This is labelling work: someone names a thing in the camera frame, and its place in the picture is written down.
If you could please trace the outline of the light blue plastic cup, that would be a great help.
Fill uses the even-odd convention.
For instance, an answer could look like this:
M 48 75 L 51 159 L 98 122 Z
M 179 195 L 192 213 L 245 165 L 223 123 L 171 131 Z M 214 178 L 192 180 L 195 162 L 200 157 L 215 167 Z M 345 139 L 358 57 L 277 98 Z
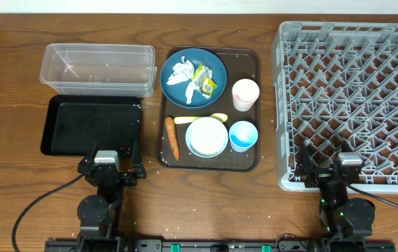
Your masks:
M 239 153 L 244 153 L 251 148 L 259 138 L 257 128 L 248 121 L 238 121 L 229 129 L 231 148 Z

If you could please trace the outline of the pink plastic cup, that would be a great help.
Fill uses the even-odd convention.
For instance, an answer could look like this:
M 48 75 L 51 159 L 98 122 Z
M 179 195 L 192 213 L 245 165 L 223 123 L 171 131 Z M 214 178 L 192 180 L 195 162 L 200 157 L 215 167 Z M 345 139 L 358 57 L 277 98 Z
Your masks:
M 238 111 L 248 111 L 259 98 L 258 84 L 250 79 L 240 79 L 232 87 L 233 105 Z

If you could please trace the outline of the yellow snack wrapper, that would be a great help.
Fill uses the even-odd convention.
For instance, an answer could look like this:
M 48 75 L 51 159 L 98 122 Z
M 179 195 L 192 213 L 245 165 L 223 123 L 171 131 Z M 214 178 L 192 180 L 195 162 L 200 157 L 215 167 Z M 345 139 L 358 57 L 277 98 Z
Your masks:
M 195 91 L 198 91 L 204 98 L 209 99 L 216 88 L 217 84 L 212 80 L 212 70 L 200 64 L 186 88 L 186 103 L 190 104 L 192 102 Z

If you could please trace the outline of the white tissue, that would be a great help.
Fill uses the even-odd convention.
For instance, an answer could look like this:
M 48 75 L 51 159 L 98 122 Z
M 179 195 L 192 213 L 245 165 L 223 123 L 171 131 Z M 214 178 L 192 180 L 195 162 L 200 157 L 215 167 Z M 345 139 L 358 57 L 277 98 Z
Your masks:
M 192 79 L 195 67 L 189 59 L 182 56 L 181 62 L 176 63 L 172 70 L 173 72 L 167 80 L 168 85 L 176 85 Z

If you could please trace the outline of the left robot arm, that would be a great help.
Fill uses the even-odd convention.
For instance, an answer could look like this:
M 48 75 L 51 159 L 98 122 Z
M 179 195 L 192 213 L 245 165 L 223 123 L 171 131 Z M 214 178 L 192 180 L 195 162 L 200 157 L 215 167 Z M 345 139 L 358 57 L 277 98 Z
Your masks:
M 81 222 L 76 248 L 78 251 L 131 251 L 132 242 L 119 231 L 124 188 L 137 185 L 146 178 L 139 155 L 139 143 L 132 150 L 132 171 L 119 171 L 119 156 L 115 150 L 93 149 L 78 164 L 78 172 L 96 187 L 94 195 L 78 205 Z

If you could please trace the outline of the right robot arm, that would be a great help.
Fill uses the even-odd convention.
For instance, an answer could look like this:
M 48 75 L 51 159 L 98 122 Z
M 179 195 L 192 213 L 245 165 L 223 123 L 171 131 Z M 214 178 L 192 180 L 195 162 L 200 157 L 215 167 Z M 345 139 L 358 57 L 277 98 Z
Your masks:
M 356 152 L 341 152 L 328 167 L 313 165 L 307 148 L 299 148 L 294 175 L 303 177 L 306 188 L 318 188 L 321 195 L 320 222 L 328 231 L 310 241 L 307 251 L 366 251 L 365 238 L 372 235 L 373 202 L 348 196 L 348 186 L 359 180 L 364 161 Z

